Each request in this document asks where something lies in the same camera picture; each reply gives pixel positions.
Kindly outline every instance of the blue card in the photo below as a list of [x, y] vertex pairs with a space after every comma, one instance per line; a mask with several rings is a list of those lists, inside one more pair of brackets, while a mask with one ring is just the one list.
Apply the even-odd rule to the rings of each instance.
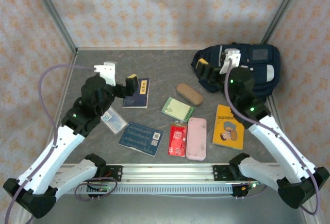
[[129, 123], [119, 144], [133, 150], [155, 156], [163, 132], [150, 127]]

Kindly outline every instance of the red snack packet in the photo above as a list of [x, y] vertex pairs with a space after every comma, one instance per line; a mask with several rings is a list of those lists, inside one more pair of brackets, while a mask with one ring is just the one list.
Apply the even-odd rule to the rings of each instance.
[[170, 156], [186, 156], [187, 124], [172, 124], [170, 129]]

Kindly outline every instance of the patterned wallpaper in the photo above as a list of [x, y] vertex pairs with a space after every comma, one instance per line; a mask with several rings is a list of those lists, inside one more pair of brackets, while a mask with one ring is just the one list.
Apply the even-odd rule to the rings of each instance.
[[[2, 188], [43, 150], [48, 132], [38, 99], [42, 72], [69, 63], [72, 54], [40, 0], [0, 0], [0, 222], [10, 197]], [[66, 71], [49, 73], [43, 87], [46, 106], [55, 113]]]
[[[274, 94], [285, 131], [309, 160], [330, 170], [330, 0], [294, 0], [270, 43], [282, 53]], [[322, 209], [330, 220], [330, 182]]]
[[259, 43], [282, 0], [52, 0], [77, 47]]

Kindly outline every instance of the backpack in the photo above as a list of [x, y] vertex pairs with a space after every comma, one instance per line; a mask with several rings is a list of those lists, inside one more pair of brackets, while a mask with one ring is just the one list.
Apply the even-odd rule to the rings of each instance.
[[[191, 66], [199, 79], [199, 83], [211, 93], [223, 90], [223, 86], [219, 84], [219, 82], [221, 82], [219, 81], [219, 77], [224, 75], [219, 75], [219, 71], [214, 69], [220, 67], [221, 53], [224, 53], [224, 51], [229, 48], [240, 50], [241, 59], [239, 65], [250, 69], [255, 81], [253, 87], [253, 94], [255, 97], [263, 99], [270, 96], [273, 89], [278, 84], [280, 69], [279, 51], [273, 45], [233, 43], [230, 45], [211, 46], [197, 51]], [[212, 68], [211, 72], [213, 76], [209, 74], [208, 77], [205, 78], [205, 74], [200, 74], [200, 72], [197, 71], [197, 62], [201, 58], [208, 62], [209, 66]]]

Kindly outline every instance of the blue booklet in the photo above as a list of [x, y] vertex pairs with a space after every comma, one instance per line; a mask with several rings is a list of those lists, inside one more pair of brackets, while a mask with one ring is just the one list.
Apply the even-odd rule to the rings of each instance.
[[139, 79], [139, 87], [133, 96], [123, 100], [124, 108], [147, 108], [149, 97], [150, 78]]
[[119, 144], [136, 151], [155, 156], [163, 132], [144, 125], [129, 123]]

